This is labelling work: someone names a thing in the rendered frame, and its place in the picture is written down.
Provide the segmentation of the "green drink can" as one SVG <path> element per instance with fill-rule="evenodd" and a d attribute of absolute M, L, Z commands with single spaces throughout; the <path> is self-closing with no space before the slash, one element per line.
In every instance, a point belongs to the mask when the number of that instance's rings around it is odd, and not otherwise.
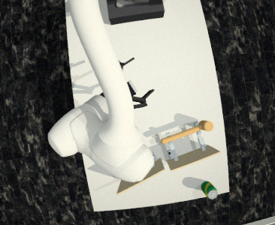
<path fill-rule="evenodd" d="M 208 199 L 215 199 L 218 195 L 217 189 L 209 182 L 205 181 L 201 185 L 201 189 Z"/>

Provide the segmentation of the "tan wooden mallet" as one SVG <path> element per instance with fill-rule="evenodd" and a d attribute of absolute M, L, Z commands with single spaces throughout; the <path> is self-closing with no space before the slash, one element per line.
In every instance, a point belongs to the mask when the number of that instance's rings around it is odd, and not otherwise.
<path fill-rule="evenodd" d="M 211 121 L 202 120 L 198 123 L 198 126 L 196 126 L 196 127 L 192 127 L 188 130 L 185 130 L 185 131 L 182 131 L 182 132 L 179 132 L 174 135 L 167 136 L 167 137 L 161 139 L 161 143 L 162 144 L 169 143 L 171 141 L 188 136 L 190 134 L 193 134 L 193 133 L 201 131 L 201 130 L 212 131 L 212 129 L 213 129 L 213 123 Z"/>

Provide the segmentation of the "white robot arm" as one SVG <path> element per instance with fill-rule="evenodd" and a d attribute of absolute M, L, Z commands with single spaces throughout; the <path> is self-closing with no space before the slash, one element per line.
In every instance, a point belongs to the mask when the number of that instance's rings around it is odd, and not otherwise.
<path fill-rule="evenodd" d="M 134 125 L 132 96 L 138 90 L 126 82 L 98 0 L 68 0 L 68 7 L 105 97 L 97 94 L 61 117 L 48 133 L 49 144 L 62 157 L 79 152 L 118 179 L 139 182 L 154 157 Z"/>

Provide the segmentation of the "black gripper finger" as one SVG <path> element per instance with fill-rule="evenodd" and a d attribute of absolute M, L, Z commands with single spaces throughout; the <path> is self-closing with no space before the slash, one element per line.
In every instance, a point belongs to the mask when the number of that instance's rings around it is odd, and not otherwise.
<path fill-rule="evenodd" d="M 126 64 L 128 64 L 128 63 L 131 62 L 132 60 L 134 60 L 134 57 L 131 58 L 130 60 L 128 60 L 127 62 L 119 61 L 122 70 L 123 70 L 123 66 L 125 66 Z"/>
<path fill-rule="evenodd" d="M 149 90 L 143 97 L 135 97 L 132 96 L 132 101 L 138 102 L 141 104 L 136 104 L 134 105 L 134 109 L 141 108 L 141 107 L 146 107 L 147 106 L 147 98 L 154 92 L 155 90 Z"/>

